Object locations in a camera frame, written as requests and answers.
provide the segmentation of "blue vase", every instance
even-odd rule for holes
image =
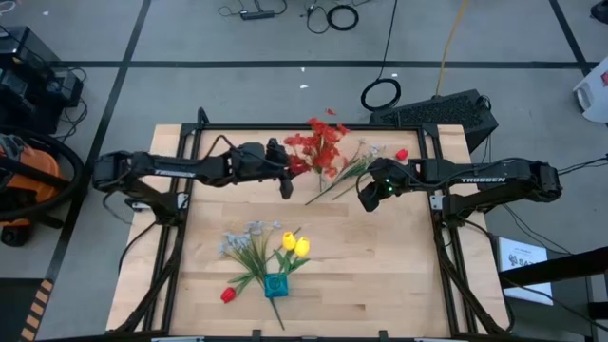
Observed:
[[[267,298],[288,295],[287,276],[283,273],[267,274],[264,277],[264,294]]]

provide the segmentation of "red artificial flower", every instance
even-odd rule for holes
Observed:
[[[237,297],[237,291],[233,288],[226,288],[219,298],[224,301],[224,304],[231,302]]]
[[[338,130],[340,131],[340,133],[342,133],[342,135],[346,135],[350,132],[350,130],[347,127],[343,126],[342,123],[338,124]]]
[[[337,169],[333,167],[333,160],[340,156],[340,151],[336,144],[349,132],[342,124],[339,124],[337,129],[329,126],[326,123],[311,118],[307,121],[311,126],[313,135],[311,137],[301,137],[295,134],[293,137],[287,137],[285,144],[296,148],[301,146],[301,153],[304,158],[297,155],[297,152],[290,155],[290,168],[295,174],[310,171],[314,169],[316,172],[323,172],[333,177],[337,174]]]
[[[407,157],[408,157],[408,151],[405,148],[400,149],[399,152],[397,152],[397,154],[395,155],[395,159],[398,160],[399,162],[404,161]]]
[[[333,166],[325,169],[325,174],[328,175],[330,178],[335,176],[337,173],[338,173],[338,169]]]

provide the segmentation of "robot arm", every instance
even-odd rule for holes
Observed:
[[[431,196],[432,209],[441,211],[448,223],[466,219],[475,210],[487,212],[514,200],[550,202],[561,196],[555,168],[519,158],[479,164],[424,159],[411,160],[406,165],[379,158],[368,171],[373,181],[359,193],[368,212],[375,210],[380,200],[410,191],[435,191],[459,183],[497,185],[469,196]]]
[[[155,156],[146,152],[113,152],[95,162],[93,187],[112,193],[122,192],[137,202],[152,208],[159,222],[169,222],[178,216],[180,205],[176,194],[160,193],[140,180],[144,176],[166,176],[195,179],[214,187],[244,181],[279,180],[280,193],[286,200],[294,191],[285,147],[270,139],[266,149],[261,143],[247,142],[219,156],[206,156],[193,161]]]

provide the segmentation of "gray floor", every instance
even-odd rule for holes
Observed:
[[[374,0],[357,10],[359,26],[348,32],[306,30],[303,0],[287,0],[287,12],[276,19],[243,22],[220,17],[232,0],[153,0],[135,49],[135,61],[265,61],[381,60],[392,2]],[[608,55],[608,26],[589,18],[598,0],[560,0],[572,31],[589,62]],[[143,0],[22,1],[0,23],[28,25],[62,60],[121,61]],[[251,1],[244,0],[251,7]],[[264,0],[268,8],[280,1]],[[449,54],[451,61],[575,62],[560,25],[546,0],[471,0]],[[460,2],[401,0],[395,19],[389,60],[439,61]],[[320,18],[312,26],[321,28]],[[106,107],[118,69],[88,68],[84,98],[89,116],[68,140],[86,158]],[[361,90],[377,68],[130,68],[105,136],[102,153],[117,149],[146,150],[155,124],[195,120],[203,106],[213,123],[302,123],[322,116],[331,122],[365,123],[369,114],[359,103]],[[436,68],[387,69],[403,87],[402,105],[426,100],[434,92]],[[576,69],[448,69],[443,93],[477,88],[488,95],[500,123],[493,135],[493,158],[511,156],[564,167],[608,152],[608,128],[585,121],[572,97],[582,75]],[[372,100],[381,103],[383,89]],[[478,149],[473,160],[481,160]],[[559,201],[521,202],[512,208],[534,229],[581,252],[608,244],[606,169],[586,169],[564,176]],[[57,279],[39,338],[102,333],[117,280],[117,262],[126,244],[127,227],[101,205],[91,191],[83,205]],[[128,218],[119,198],[111,201]],[[486,216],[500,236],[535,243],[496,209]],[[25,247],[0,245],[1,277],[42,277],[59,231],[40,227]],[[594,295],[606,299],[601,278]],[[518,321],[516,332],[564,338]]]

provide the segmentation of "wooden tabletop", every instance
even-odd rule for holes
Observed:
[[[158,125],[150,151],[175,156],[179,132],[179,125]],[[444,158],[470,162],[460,126],[439,126],[439,132]],[[265,144],[271,137],[282,142],[294,133],[204,131],[199,157],[207,153],[218,134],[238,145]],[[406,131],[353,131],[338,145],[342,154],[350,156],[360,139],[368,144],[385,145],[386,157],[406,148],[410,158],[420,158],[416,133]],[[433,156],[430,140],[427,146]],[[227,148],[220,142],[213,154]],[[160,191],[168,190],[170,182],[168,178],[156,177],[145,181]],[[260,329],[262,335],[269,336],[374,337],[378,331],[387,330],[391,337],[449,337],[427,194],[414,192],[385,199],[373,213],[366,213],[354,190],[332,200],[354,182],[347,180],[305,206],[318,194],[318,182],[313,173],[295,178],[294,193],[289,200],[281,198],[276,181],[225,188],[195,182],[171,334],[247,336]],[[461,184],[451,190],[470,194],[477,188],[474,184]],[[470,219],[485,227],[483,215],[475,213]],[[136,214],[129,239],[153,220],[150,212]],[[247,222],[258,220],[269,224],[278,220],[282,225],[280,231],[271,235],[271,247],[280,245],[283,232],[298,228],[301,228],[298,235],[309,238],[312,244],[311,261],[290,275],[290,295],[275,301],[285,331],[281,330],[258,284],[252,282],[228,304],[219,298],[229,285],[226,281],[244,272],[236,262],[219,256],[223,233],[242,234]],[[120,325],[147,291],[160,231],[157,228],[144,236],[124,259],[108,329]],[[460,228],[460,238],[471,290],[499,325],[506,327],[504,298],[487,238],[467,226]],[[275,259],[269,262],[269,270],[277,270]],[[465,331],[462,303],[455,288],[454,296],[459,326]],[[164,298],[161,294],[159,308]],[[157,310],[155,327],[160,326],[161,311]]]

